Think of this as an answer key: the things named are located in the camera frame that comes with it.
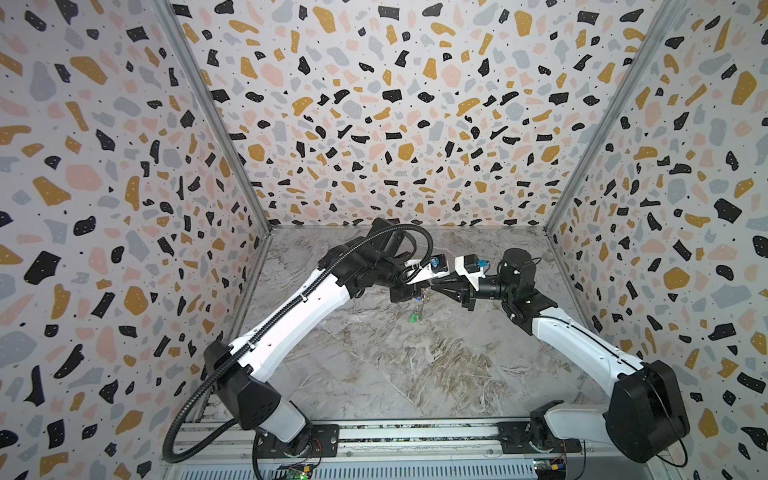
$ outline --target black mounting plate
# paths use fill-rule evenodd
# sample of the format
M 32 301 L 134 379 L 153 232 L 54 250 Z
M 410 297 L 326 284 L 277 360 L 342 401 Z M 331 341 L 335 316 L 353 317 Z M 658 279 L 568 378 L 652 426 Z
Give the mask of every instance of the black mounting plate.
M 528 422 L 499 422 L 498 440 L 502 444 L 502 453 L 541 453 L 531 446 L 528 441 Z M 572 453 L 581 452 L 581 442 L 578 440 L 566 440 L 565 448 Z M 556 445 L 551 452 L 560 454 L 563 452 L 562 443 Z
M 258 445 L 258 450 L 256 453 L 257 458 L 287 458 L 294 462 L 298 462 L 306 455 L 306 453 L 303 453 L 300 457 L 297 458 L 289 457 L 288 455 L 284 454 L 280 449 L 280 444 L 282 442 L 271 433 L 267 433 L 266 436 L 264 436 L 263 433 L 257 433 L 255 441 L 258 441 L 259 439 L 262 442 L 260 445 Z M 320 447 L 318 447 L 315 440 L 320 443 Z M 313 425 L 312 433 L 310 434 L 310 445 L 312 446 L 312 453 L 309 455 L 310 458 L 335 457 L 336 451 L 339 448 L 339 426 Z

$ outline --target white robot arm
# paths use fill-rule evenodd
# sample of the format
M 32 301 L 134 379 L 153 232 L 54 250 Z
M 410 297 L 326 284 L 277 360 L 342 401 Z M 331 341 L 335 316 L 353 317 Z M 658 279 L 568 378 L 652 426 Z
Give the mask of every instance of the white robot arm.
M 415 241 L 406 230 L 416 230 L 427 239 L 427 254 L 421 261 L 410 259 Z M 406 238 L 414 252 L 397 256 Z M 609 406 L 553 401 L 533 411 L 530 441 L 537 449 L 553 448 L 564 439 L 585 439 L 613 443 L 628 458 L 646 462 L 689 432 L 672 370 L 662 362 L 648 365 L 622 352 L 539 293 L 528 252 L 507 250 L 496 275 L 486 275 L 487 268 L 487 260 L 468 255 L 457 257 L 455 272 L 450 273 L 444 255 L 432 256 L 432 238 L 421 227 L 377 219 L 367 237 L 331 249 L 297 294 L 258 326 L 229 345 L 211 343 L 204 356 L 212 373 L 203 386 L 213 386 L 243 429 L 270 432 L 283 443 L 280 448 L 286 454 L 298 455 L 310 441 L 312 423 L 268 383 L 285 356 L 320 320 L 368 286 L 388 287 L 394 303 L 432 288 L 470 311 L 476 300 L 501 301 L 514 324 L 566 355 L 611 396 Z M 164 444 L 169 462 L 185 459 L 173 453 L 174 429 L 172 424 Z

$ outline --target gray speckle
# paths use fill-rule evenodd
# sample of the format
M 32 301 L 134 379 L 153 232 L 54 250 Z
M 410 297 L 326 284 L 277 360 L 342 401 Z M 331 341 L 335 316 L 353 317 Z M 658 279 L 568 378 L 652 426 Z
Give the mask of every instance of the gray speckle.
M 518 68 L 528 68 L 531 66 L 531 60 L 525 50 L 515 50 L 512 52 L 512 58 L 517 62 Z
M 104 171 L 107 172 L 107 175 L 109 175 L 112 180 L 118 181 L 118 165 L 115 162 L 112 160 L 104 162 Z
M 115 197 L 110 197 L 109 195 L 102 195 L 101 198 L 98 199 L 98 202 L 96 202 L 97 207 L 106 207 L 115 209 L 120 205 L 120 201 Z
M 64 31 L 64 40 L 78 50 L 82 50 L 85 46 L 83 38 L 76 31 L 72 30 L 72 27 L 67 27 Z
M 504 52 L 499 50 L 498 48 L 493 48 L 493 61 L 495 61 L 497 64 L 502 63 L 507 59 L 506 55 L 504 55 Z
M 91 463 L 88 480 L 105 480 L 107 478 L 107 467 L 98 460 Z
M 125 241 L 128 242 L 128 253 L 133 255 L 136 260 L 143 262 L 147 255 L 149 255 L 149 247 L 136 233 L 136 230 L 131 230 L 125 234 Z
M 13 281 L 13 277 L 0 273 L 0 296 L 2 298 L 5 298 L 2 292 L 2 284 L 6 281 L 4 277 L 10 277 Z M 20 363 L 32 354 L 37 345 L 38 343 L 24 332 L 16 331 L 0 336 L 0 369 L 14 363 Z
M 127 115 L 130 115 L 131 117 L 135 117 L 141 113 L 141 107 L 128 100 L 126 97 L 118 97 L 115 99 L 112 107 L 114 107 L 114 109 L 117 111 L 121 111 Z
M 565 63 L 565 54 L 568 53 L 568 50 L 570 50 L 570 48 L 562 40 L 560 40 L 558 44 L 555 45 L 554 54 L 560 58 L 560 65 Z
M 270 95 L 272 95 L 272 98 L 277 100 L 277 103 L 281 103 L 281 104 L 288 103 L 288 100 L 286 100 L 283 94 L 279 93 L 278 91 L 273 91 L 272 93 L 270 93 Z
M 419 83 L 414 78 L 413 81 L 411 81 L 411 86 L 408 87 L 408 95 L 413 95 L 419 90 L 421 90 L 421 87 L 419 87 Z
M 384 54 L 382 53 L 383 47 L 384 45 L 382 45 L 382 42 L 380 42 L 378 38 L 373 35 L 368 37 L 368 49 L 376 54 L 376 57 L 378 57 L 379 60 L 384 60 Z
M 29 93 L 36 101 L 46 101 L 56 94 L 56 84 L 48 74 L 48 69 L 41 61 L 32 65 L 32 82 L 29 84 Z
M 124 411 L 125 411 L 124 403 L 118 403 L 117 405 L 113 405 L 112 408 L 109 410 L 109 419 L 110 420 L 119 419 L 123 415 Z
M 228 31 L 224 32 L 224 35 L 222 35 L 224 40 L 227 41 L 228 44 L 234 46 L 236 43 L 243 43 L 242 40 L 240 40 L 238 37 L 232 35 Z
M 472 23 L 475 25 L 490 25 L 496 16 L 498 10 L 498 3 L 493 2 L 485 10 L 475 15 L 472 19 Z
M 360 116 L 362 115 L 362 107 L 352 100 L 345 101 L 341 109 L 344 113 L 348 114 L 355 120 L 359 120 Z
M 667 184 L 667 200 L 673 205 L 683 200 L 686 192 L 688 192 L 688 189 L 685 186 L 685 180 L 682 178 L 675 178 Z
M 282 121 L 276 121 L 275 126 L 272 129 L 272 134 L 275 136 L 275 140 L 277 141 L 286 141 L 286 125 L 285 122 Z
M 426 33 L 423 34 L 421 37 L 419 37 L 419 40 L 422 41 L 422 45 L 424 45 L 425 47 L 428 47 L 430 45 L 434 45 L 435 44 L 435 41 L 432 40 L 432 38 L 429 35 L 427 35 Z
M 731 435 L 736 433 L 739 430 L 739 426 L 736 424 L 736 422 L 728 418 L 728 415 L 725 415 L 723 417 L 723 420 L 720 422 L 720 424 L 723 426 L 725 431 L 730 433 Z
M 40 435 L 40 431 L 43 426 L 43 415 L 35 415 L 32 420 L 27 424 L 27 433 L 33 438 L 37 438 Z
M 768 157 L 768 134 L 764 134 L 755 144 L 755 148 L 757 148 L 757 160 L 755 161 L 755 165 L 762 165 L 766 161 L 766 157 Z
M 436 121 L 434 125 L 429 128 L 429 140 L 438 141 L 442 136 L 442 121 Z
M 139 75 L 141 75 L 141 79 L 144 80 L 144 83 L 152 84 L 161 90 L 163 89 L 163 85 L 155 79 L 154 72 L 149 68 L 139 67 Z
M 45 225 L 51 231 L 51 242 L 64 245 L 67 243 L 67 230 L 69 226 L 66 223 L 56 220 L 43 220 Z
M 507 114 L 507 117 L 509 117 L 509 119 L 512 121 L 520 120 L 520 117 L 523 115 L 524 111 L 525 108 L 523 108 L 523 106 L 516 101 L 510 103 L 506 110 L 504 110 L 504 112 Z
M 717 308 L 720 309 L 742 303 L 750 298 L 752 298 L 752 293 L 746 285 L 723 285 L 716 292 L 712 293 L 712 300 L 717 305 Z
M 27 192 L 23 190 L 19 190 L 15 194 L 11 195 L 11 199 L 19 205 L 26 205 L 32 200 L 32 198 L 27 195 Z
M 71 282 L 78 285 L 85 285 L 88 283 L 88 279 L 91 278 L 91 275 L 87 272 L 76 272 L 75 275 L 77 275 L 77 278 L 71 280 Z
M 760 232 L 768 232 L 768 215 L 760 218 L 750 218 L 746 221 L 746 228 L 758 230 Z
M 163 422 L 165 422 L 165 419 L 168 418 L 168 413 L 170 412 L 170 407 L 165 407 L 161 411 L 154 414 L 152 417 L 152 420 L 149 422 L 149 431 L 155 430 L 159 425 L 162 425 Z
M 349 59 L 344 55 L 344 52 L 339 47 L 331 47 L 326 50 L 326 53 L 333 58 L 333 61 L 340 67 L 346 67 L 349 65 Z
M 102 368 L 90 369 L 79 379 L 75 380 L 74 382 L 70 382 L 69 385 L 67 385 L 67 388 L 73 389 L 76 386 L 98 385 L 101 383 L 101 375 L 103 373 L 104 369 Z
M 304 46 L 304 50 L 306 50 L 306 53 L 312 58 L 314 61 L 319 61 L 321 58 L 323 58 L 323 55 L 315 50 L 314 48 L 310 48 L 309 45 Z
M 28 449 L 24 450 L 22 453 L 18 454 L 18 459 L 23 462 L 28 462 L 30 459 L 34 458 L 38 454 L 38 444 L 35 443 L 33 446 L 29 447 Z
M 725 65 L 725 62 L 730 60 L 730 53 L 721 55 L 719 57 L 710 58 L 702 61 L 699 64 L 699 71 L 705 75 L 716 74 Z
M 677 381 L 682 383 L 683 385 L 699 385 L 699 379 L 697 379 L 695 376 L 689 374 L 687 371 L 683 369 L 683 367 L 679 365 L 672 365 L 672 370 L 674 370 L 675 375 L 677 376 Z
M 719 147 L 725 140 L 725 129 L 728 124 L 722 118 L 714 118 L 710 122 L 710 143 Z
M 163 149 L 163 164 L 166 167 L 179 168 L 184 162 L 181 160 L 178 150 L 175 148 L 165 148 Z
M 293 18 L 293 0 L 286 0 L 272 12 L 272 19 L 277 23 L 287 23 Z
M 704 117 L 705 117 L 704 109 L 701 107 L 701 104 L 699 104 L 698 107 L 696 107 L 696 111 L 694 112 L 694 124 L 700 125 L 704 123 Z
M 91 116 L 102 125 L 106 125 L 109 128 L 114 127 L 114 117 L 106 112 L 101 112 L 100 114 L 92 113 Z
M 710 192 L 713 194 L 722 194 L 728 190 L 728 180 L 712 180 L 710 182 Z

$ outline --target patterned wall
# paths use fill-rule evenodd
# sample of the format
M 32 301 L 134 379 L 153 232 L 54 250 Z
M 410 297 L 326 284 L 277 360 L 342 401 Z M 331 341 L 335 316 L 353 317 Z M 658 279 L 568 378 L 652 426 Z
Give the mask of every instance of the patterned wall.
M 673 366 L 691 423 L 685 477 L 757 480 L 768 471 L 768 2 L 688 5 L 555 238 L 595 327 Z
M 255 226 L 141 1 L 3 2 L 0 36 L 0 478 L 155 478 Z
M 272 223 L 545 223 L 648 0 L 179 0 Z

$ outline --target marble floor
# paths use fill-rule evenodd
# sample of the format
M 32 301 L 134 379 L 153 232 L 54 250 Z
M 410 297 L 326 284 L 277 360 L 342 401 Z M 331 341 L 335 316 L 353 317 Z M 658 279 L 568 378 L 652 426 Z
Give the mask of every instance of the marble floor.
M 253 328 L 309 276 L 335 245 L 367 229 L 275 229 L 241 329 Z M 576 314 L 543 230 L 434 229 L 436 253 L 477 253 L 492 265 L 510 247 L 542 257 L 536 287 Z M 423 239 L 416 234 L 420 257 Z M 270 383 L 311 419 L 528 416 L 553 399 L 602 403 L 607 396 L 558 351 L 526 335 L 498 303 L 474 312 L 437 292 L 422 320 L 409 322 L 417 300 L 392 304 L 373 287 L 324 319 L 285 358 Z M 203 421 L 230 418 L 211 396 Z

